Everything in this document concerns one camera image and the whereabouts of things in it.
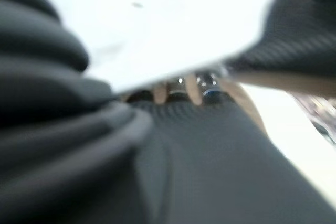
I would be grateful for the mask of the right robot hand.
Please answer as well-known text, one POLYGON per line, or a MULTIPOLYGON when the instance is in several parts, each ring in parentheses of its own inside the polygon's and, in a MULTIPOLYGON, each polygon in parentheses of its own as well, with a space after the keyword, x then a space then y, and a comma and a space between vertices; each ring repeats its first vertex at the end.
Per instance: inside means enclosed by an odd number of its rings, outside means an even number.
POLYGON ((322 97, 311 119, 335 142, 335 0, 274 0, 260 41, 223 65, 240 81, 322 97))

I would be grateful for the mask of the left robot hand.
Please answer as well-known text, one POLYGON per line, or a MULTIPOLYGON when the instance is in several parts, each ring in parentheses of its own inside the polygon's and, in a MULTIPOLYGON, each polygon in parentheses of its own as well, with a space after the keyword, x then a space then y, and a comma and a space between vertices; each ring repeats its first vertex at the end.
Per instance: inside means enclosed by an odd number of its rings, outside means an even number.
POLYGON ((1 223, 335 223, 243 110, 85 78, 47 0, 1 0, 1 223))

